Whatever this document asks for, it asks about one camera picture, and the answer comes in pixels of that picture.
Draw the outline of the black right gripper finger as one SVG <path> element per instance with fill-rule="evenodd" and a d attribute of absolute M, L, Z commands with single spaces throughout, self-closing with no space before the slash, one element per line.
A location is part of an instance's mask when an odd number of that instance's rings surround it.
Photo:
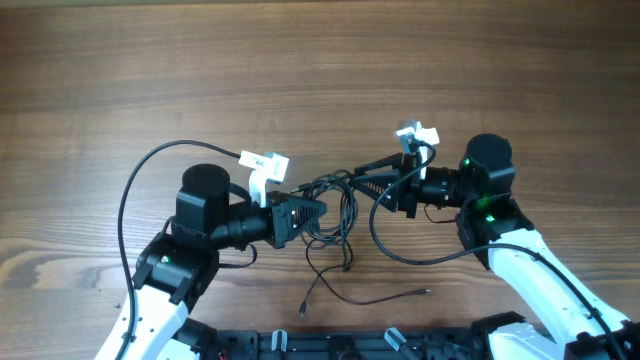
<path fill-rule="evenodd" d="M 398 186 L 394 186 L 394 183 L 399 178 L 398 170 L 362 174 L 352 179 L 351 186 L 373 200 L 380 200 L 380 206 L 396 208 L 398 205 Z"/>
<path fill-rule="evenodd" d="M 377 169 L 383 169 L 386 167 L 391 167 L 392 169 L 397 169 L 403 161 L 404 158 L 404 154 L 403 153 L 396 153 L 394 155 L 358 166 L 354 169 L 354 174 L 355 175 L 364 175 L 365 173 L 372 171 L 372 170 L 377 170 Z"/>

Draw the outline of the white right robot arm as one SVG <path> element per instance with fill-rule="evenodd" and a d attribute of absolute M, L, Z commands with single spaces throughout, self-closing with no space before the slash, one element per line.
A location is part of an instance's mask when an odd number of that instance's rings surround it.
<path fill-rule="evenodd" d="M 416 215 L 418 205 L 457 209 L 463 245 L 509 284 L 547 332 L 515 312 L 472 326 L 479 359 L 636 359 L 639 325 L 589 290 L 550 250 L 512 197 L 510 143 L 473 137 L 458 168 L 436 168 L 436 140 L 404 135 L 403 152 L 355 169 L 351 184 L 375 206 Z"/>

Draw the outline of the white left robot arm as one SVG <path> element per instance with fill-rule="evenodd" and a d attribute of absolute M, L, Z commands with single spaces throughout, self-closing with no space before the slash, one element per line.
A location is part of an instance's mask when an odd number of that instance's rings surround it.
<path fill-rule="evenodd" d="M 321 201 L 273 191 L 266 206 L 231 183 L 222 167 L 187 169 L 170 228 L 139 255 L 134 296 L 101 347 L 101 359 L 219 359 L 216 329 L 190 319 L 198 299 L 223 268 L 220 252 L 256 241 L 279 249 L 318 223 Z"/>

